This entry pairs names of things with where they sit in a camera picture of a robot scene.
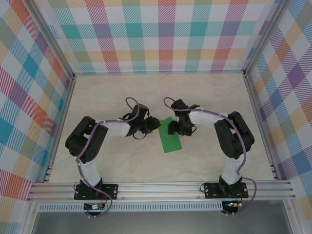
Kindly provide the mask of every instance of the aluminum frame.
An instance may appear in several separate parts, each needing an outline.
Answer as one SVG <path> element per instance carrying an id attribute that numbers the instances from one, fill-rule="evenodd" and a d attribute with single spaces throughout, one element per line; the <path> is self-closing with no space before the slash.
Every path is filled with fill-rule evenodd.
<path id="1" fill-rule="evenodd" d="M 33 3 L 32 0 L 23 0 L 28 10 L 31 12 L 32 16 L 35 18 L 36 23 L 39 25 L 40 30 L 46 37 L 48 43 L 50 44 L 52 50 L 55 52 L 57 58 L 60 60 L 62 67 L 65 69 L 66 73 L 72 78 L 71 87 L 69 89 L 68 98 L 66 100 L 64 110 L 62 113 L 60 126 L 56 135 L 55 143 L 52 149 L 51 157 L 49 158 L 47 175 L 49 176 L 49 171 L 52 169 L 53 161 L 56 155 L 56 150 L 59 144 L 60 133 L 62 132 L 63 125 L 65 123 L 65 118 L 67 110 L 69 107 L 70 99 L 74 90 L 75 80 L 73 76 L 73 71 L 66 60 L 63 52 L 59 48 L 55 38 L 48 25 L 45 23 L 39 9 Z M 255 66 L 260 54 L 262 53 L 266 43 L 271 38 L 279 20 L 281 19 L 284 11 L 287 9 L 290 0 L 281 0 L 281 3 L 277 7 L 277 10 L 272 17 L 268 28 L 266 29 L 260 44 L 256 51 L 254 52 L 249 64 L 247 65 L 246 73 L 248 74 L 252 68 Z M 225 71 L 219 73 L 239 73 L 240 71 Z M 252 102 L 253 110 L 256 116 L 256 120 L 259 125 L 260 133 L 264 141 L 264 145 L 269 157 L 270 162 L 276 166 L 274 157 L 272 157 L 272 150 L 268 144 L 268 139 L 265 135 L 264 128 L 261 126 L 261 119 L 257 115 L 257 108 L 254 102 L 253 94 L 250 90 L 248 80 L 245 78 L 245 84 Z M 278 170 L 275 171 L 276 176 L 280 178 L 280 173 Z M 253 184 L 249 181 L 245 181 L 247 187 L 252 194 Z M 256 181 L 258 185 L 258 192 L 255 200 L 272 200 L 279 199 L 284 200 L 286 211 L 288 214 L 289 221 L 291 223 L 294 233 L 302 233 L 300 228 L 300 223 L 296 216 L 293 200 L 295 199 L 295 193 L 292 189 L 291 183 L 287 180 L 270 180 L 270 181 Z M 118 198 L 114 203 L 125 204 L 127 202 L 156 202 L 156 201 L 168 201 L 168 202 L 207 202 L 208 199 L 204 198 L 204 194 L 199 191 L 199 186 L 202 182 L 169 182 L 169 183 L 119 183 Z M 27 209 L 25 215 L 25 223 L 22 226 L 22 233 L 31 233 L 36 216 L 38 214 L 40 204 L 46 202 L 65 202 L 68 204 L 75 204 L 81 201 L 75 201 L 72 199 L 74 194 L 74 184 L 73 183 L 35 183 L 27 203 Z M 213 199 L 214 201 L 222 201 L 228 199 Z"/>
<path id="2" fill-rule="evenodd" d="M 291 3 L 292 0 L 280 0 L 267 28 L 265 29 L 261 40 L 257 46 L 257 48 L 255 49 L 252 57 L 250 58 L 246 69 L 245 69 L 245 74 L 249 74 L 250 71 L 254 68 L 254 66 L 256 65 L 256 63 L 258 62 L 265 46 L 267 45 L 267 43 L 269 42 L 269 40 L 271 39 L 271 36 L 273 35 L 275 29 L 277 28 L 278 23 L 280 22 L 280 20 L 282 19 L 284 12 L 287 10 L 289 4 Z"/>

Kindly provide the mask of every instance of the colorful plaid pattern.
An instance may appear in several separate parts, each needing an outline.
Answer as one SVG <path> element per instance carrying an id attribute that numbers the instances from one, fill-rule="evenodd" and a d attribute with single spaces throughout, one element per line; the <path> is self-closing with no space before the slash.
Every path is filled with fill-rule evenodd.
<path id="1" fill-rule="evenodd" d="M 264 21 L 264 23 L 263 23 L 259 33 L 258 33 L 256 39 L 254 40 L 253 46 L 252 46 L 252 48 L 251 48 L 251 50 L 250 50 L 250 52 L 249 52 L 249 54 L 247 56 L 247 59 L 246 59 L 244 65 L 243 65 L 243 70 L 246 69 L 246 67 L 247 67 L 247 65 L 248 65 L 252 55 L 254 54 L 254 50 L 257 48 L 258 44 L 260 43 L 260 41 L 262 39 L 262 36 L 263 36 L 263 33 L 267 29 L 267 27 L 269 25 L 269 22 L 270 22 L 272 16 L 274 15 L 274 13 L 275 13 L 275 11 L 277 9 L 277 6 L 278 6 L 280 1 L 281 0 L 274 0 L 274 3 L 272 5 L 268 15 L 267 15 L 267 17 L 266 17 L 266 19 L 265 19 L 265 21 Z"/>
<path id="2" fill-rule="evenodd" d="M 291 2 L 250 83 L 282 178 L 294 181 L 312 229 L 311 12 L 311 0 Z"/>
<path id="3" fill-rule="evenodd" d="M 44 1 L 50 3 L 50 14 Z M 37 0 L 73 69 L 76 60 L 83 73 L 241 70 L 239 63 L 266 3 Z M 61 31 L 52 24 L 53 17 Z"/>
<path id="4" fill-rule="evenodd" d="M 69 78 L 22 0 L 0 0 L 0 233 L 17 233 L 51 152 Z"/>

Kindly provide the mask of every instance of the green rectangular object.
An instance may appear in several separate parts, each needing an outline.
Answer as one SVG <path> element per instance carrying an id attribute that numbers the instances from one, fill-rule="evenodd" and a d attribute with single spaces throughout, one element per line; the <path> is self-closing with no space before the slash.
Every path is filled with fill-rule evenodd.
<path id="1" fill-rule="evenodd" d="M 172 117 L 168 117 L 160 121 L 161 126 L 158 128 L 159 135 L 165 153 L 182 149 L 177 133 L 168 135 L 168 125 L 172 121 Z"/>

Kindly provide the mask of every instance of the floor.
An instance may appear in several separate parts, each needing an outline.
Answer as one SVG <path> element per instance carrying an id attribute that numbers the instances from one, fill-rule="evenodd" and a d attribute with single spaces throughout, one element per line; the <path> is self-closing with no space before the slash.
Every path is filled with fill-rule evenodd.
<path id="1" fill-rule="evenodd" d="M 78 182 L 75 158 L 65 140 L 84 116 L 117 119 L 130 112 L 131 96 L 162 120 L 174 116 L 164 97 L 181 98 L 218 113 L 238 111 L 255 138 L 242 175 L 256 180 L 273 179 L 253 109 L 241 74 L 152 74 L 78 77 L 60 139 L 50 182 Z M 143 140 L 106 138 L 96 158 L 105 182 L 165 182 L 218 180 L 225 156 L 214 130 L 198 126 L 191 136 L 179 136 L 182 150 L 165 154 L 158 130 Z"/>

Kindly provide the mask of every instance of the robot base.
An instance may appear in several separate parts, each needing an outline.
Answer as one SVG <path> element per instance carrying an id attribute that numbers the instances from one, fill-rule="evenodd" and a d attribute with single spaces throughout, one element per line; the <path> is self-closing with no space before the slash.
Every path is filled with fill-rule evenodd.
<path id="1" fill-rule="evenodd" d="M 112 200 L 117 199 L 118 194 L 117 184 L 103 184 L 101 180 L 95 187 L 97 189 L 102 190 L 103 192 L 106 192 L 109 196 L 111 196 Z M 106 196 L 90 188 L 82 181 L 80 181 L 80 184 L 76 185 L 75 187 L 74 200 L 102 200 L 102 199 L 105 200 Z"/>
<path id="2" fill-rule="evenodd" d="M 248 198 L 247 186 L 245 183 L 240 182 L 238 186 L 232 192 L 224 194 L 220 188 L 220 183 L 204 183 L 203 192 L 205 193 L 206 199 L 211 198 Z"/>

